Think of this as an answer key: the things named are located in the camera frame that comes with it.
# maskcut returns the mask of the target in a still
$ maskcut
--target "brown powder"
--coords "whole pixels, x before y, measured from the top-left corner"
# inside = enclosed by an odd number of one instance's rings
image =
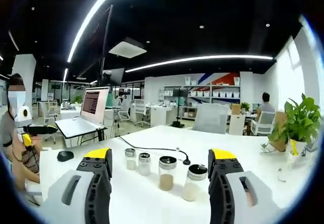
[[[160,176],[159,188],[163,191],[169,191],[173,188],[173,176],[170,174],[162,174]]]

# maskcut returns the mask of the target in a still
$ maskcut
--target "green leaves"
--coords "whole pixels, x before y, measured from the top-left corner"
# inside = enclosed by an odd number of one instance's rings
[[[318,137],[318,129],[320,128],[321,115],[319,106],[314,104],[314,99],[306,97],[302,94],[303,101],[298,104],[294,100],[285,103],[285,112],[288,116],[287,120],[281,128],[275,125],[272,133],[268,136],[269,140],[285,140],[294,139],[312,143],[313,139]]]

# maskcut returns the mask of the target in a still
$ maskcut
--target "small bottle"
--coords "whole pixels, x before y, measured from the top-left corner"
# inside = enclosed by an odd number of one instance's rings
[[[182,198],[187,201],[195,201],[202,191],[203,180],[207,176],[207,168],[194,164],[188,169],[186,184],[184,185]]]
[[[136,169],[136,151],[133,148],[127,148],[125,150],[126,168],[128,170]]]
[[[149,153],[141,153],[138,156],[138,172],[143,176],[151,173],[151,157]]]
[[[173,178],[177,167],[177,159],[174,157],[164,156],[160,158],[158,175],[159,188],[163,191],[169,191],[173,188]]]

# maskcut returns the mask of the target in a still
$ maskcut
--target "person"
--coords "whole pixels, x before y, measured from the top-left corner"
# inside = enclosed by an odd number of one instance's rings
[[[42,139],[31,137],[32,147],[27,150],[18,139],[15,119],[17,100],[25,101],[26,91],[19,74],[13,74],[7,82],[8,110],[0,121],[0,146],[3,155],[11,162],[11,172],[18,189],[25,189],[25,180],[39,183],[39,154],[42,150]]]
[[[255,121],[259,121],[260,115],[262,111],[269,111],[275,112],[274,107],[269,103],[270,102],[270,95],[266,92],[262,94],[263,104],[261,104],[257,110],[257,117]],[[247,124],[247,135],[251,135],[251,121]]]
[[[262,94],[262,100],[263,104],[258,108],[256,121],[259,120],[262,111],[269,111],[271,113],[275,112],[274,107],[269,103],[270,95],[268,93],[264,92]]]

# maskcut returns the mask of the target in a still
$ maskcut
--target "jar lid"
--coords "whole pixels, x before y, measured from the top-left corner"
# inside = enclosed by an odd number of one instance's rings
[[[188,177],[194,181],[204,180],[207,176],[207,167],[193,164],[188,169]]]
[[[136,156],[135,149],[134,148],[125,149],[125,156],[127,156],[127,157],[135,157]]]
[[[163,156],[160,157],[159,165],[160,168],[164,170],[172,170],[177,166],[177,159],[174,157]]]
[[[141,153],[138,155],[138,160],[140,162],[149,162],[150,161],[150,154],[149,153]]]

